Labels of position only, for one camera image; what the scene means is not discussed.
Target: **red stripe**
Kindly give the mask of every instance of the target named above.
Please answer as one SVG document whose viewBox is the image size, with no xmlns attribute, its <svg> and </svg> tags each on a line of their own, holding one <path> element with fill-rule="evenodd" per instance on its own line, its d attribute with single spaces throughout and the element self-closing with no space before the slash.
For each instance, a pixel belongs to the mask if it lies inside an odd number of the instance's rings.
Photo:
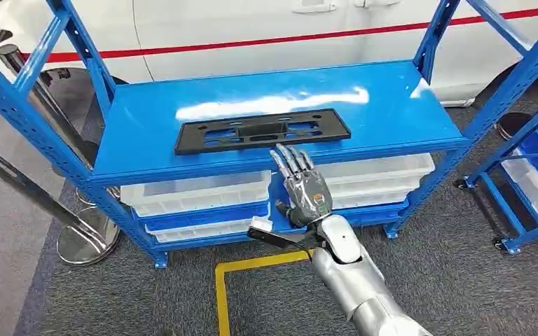
<svg viewBox="0 0 538 336">
<path fill-rule="evenodd" d="M 507 20 L 512 19 L 521 19 L 521 18 L 533 18 L 538 16 L 538 8 L 526 9 L 526 10 L 516 10 L 514 12 L 502 13 L 502 16 Z M 484 19 L 481 16 L 472 16 L 472 17 L 463 17 L 459 19 L 452 19 L 450 24 L 455 25 L 470 25 L 473 23 L 484 22 Z M 167 54 L 167 53 L 182 53 L 185 51 L 195 51 L 195 50 L 208 50 L 208 49 L 221 49 L 221 48 L 232 48 L 232 47 L 242 47 L 242 46 L 257 46 L 260 44 L 271 44 L 271 43 L 283 43 L 283 42 L 293 42 L 293 41 L 307 41 L 307 40 L 316 40 L 316 39 L 329 39 L 333 37 L 344 37 L 344 36 L 358 36 L 358 35 L 369 35 L 369 34 L 379 34 L 379 33 L 390 33 L 390 32 L 402 32 L 408 30 L 416 29 L 425 29 L 428 28 L 429 22 L 421 23 L 411 23 L 411 24 L 399 24 L 395 26 L 388 27 L 378 27 L 378 28 L 366 28 L 366 29 L 356 29 L 356 30 L 347 30 L 347 31 L 334 31 L 331 33 L 323 34 L 311 34 L 311 35 L 300 35 L 300 36 L 289 36 L 289 37 L 276 37 L 276 38 L 264 38 L 261 40 L 248 40 L 248 41 L 236 41 L 236 42 L 224 42 L 224 43 L 210 43 L 210 44 L 199 44 L 199 45 L 181 45 L 177 47 L 166 47 L 166 48 L 150 48 L 150 49 L 136 49 L 136 50 L 110 50 L 110 51 L 101 51 L 100 55 L 102 58 L 118 58 L 118 57 L 132 57 L 132 56 L 143 56 L 143 55 L 154 55 L 154 54 Z M 75 52 L 57 52 L 50 55 L 48 62 L 70 62 L 78 61 L 79 56 Z"/>
</svg>

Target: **black plastic plate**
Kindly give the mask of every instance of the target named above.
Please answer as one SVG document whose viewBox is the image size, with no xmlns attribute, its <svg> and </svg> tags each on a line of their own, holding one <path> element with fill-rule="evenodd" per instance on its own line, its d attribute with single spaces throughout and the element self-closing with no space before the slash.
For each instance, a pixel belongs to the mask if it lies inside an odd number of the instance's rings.
<svg viewBox="0 0 538 336">
<path fill-rule="evenodd" d="M 231 151 L 275 144 L 349 139 L 345 123 L 332 108 L 275 115 L 185 122 L 176 155 Z"/>
</svg>

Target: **yellow floor tape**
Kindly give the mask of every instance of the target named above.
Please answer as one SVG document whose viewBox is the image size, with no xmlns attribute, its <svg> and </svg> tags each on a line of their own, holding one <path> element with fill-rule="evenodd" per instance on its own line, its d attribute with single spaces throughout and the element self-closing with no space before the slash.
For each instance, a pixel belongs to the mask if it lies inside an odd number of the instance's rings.
<svg viewBox="0 0 538 336">
<path fill-rule="evenodd" d="M 219 323 L 219 336 L 230 336 L 230 320 L 228 318 L 228 295 L 226 293 L 226 272 L 250 270 L 251 268 L 292 263 L 294 261 L 308 260 L 304 251 L 271 255 L 268 257 L 245 259 L 232 262 L 221 262 L 215 267 L 215 290 L 217 297 L 217 318 Z"/>
</svg>

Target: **chrome stanchion base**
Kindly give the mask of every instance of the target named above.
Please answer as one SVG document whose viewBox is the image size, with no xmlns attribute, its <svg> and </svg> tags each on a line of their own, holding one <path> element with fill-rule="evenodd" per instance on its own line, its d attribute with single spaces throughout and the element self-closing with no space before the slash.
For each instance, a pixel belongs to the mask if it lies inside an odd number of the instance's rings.
<svg viewBox="0 0 538 336">
<path fill-rule="evenodd" d="M 98 251 L 71 227 L 66 226 L 61 231 L 57 241 L 59 257 L 73 266 L 87 266 L 97 263 L 112 251 L 118 241 L 120 230 L 110 218 L 95 206 L 80 211 L 77 216 L 100 233 L 106 243 L 106 248 Z"/>
</svg>

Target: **white car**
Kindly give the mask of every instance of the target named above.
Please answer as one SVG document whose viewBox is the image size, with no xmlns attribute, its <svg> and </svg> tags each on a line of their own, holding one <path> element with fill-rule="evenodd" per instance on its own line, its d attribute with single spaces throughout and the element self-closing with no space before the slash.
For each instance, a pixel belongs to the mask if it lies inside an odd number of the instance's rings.
<svg viewBox="0 0 538 336">
<path fill-rule="evenodd" d="M 438 0 L 74 0 L 111 74 L 129 83 L 413 58 Z M 538 0 L 489 0 L 531 42 Z M 30 53 L 44 0 L 0 0 L 0 41 Z M 520 55 L 462 1 L 432 87 L 462 106 Z M 46 69 L 83 67 L 63 36 Z M 11 76 L 2 63 L 0 69 Z"/>
</svg>

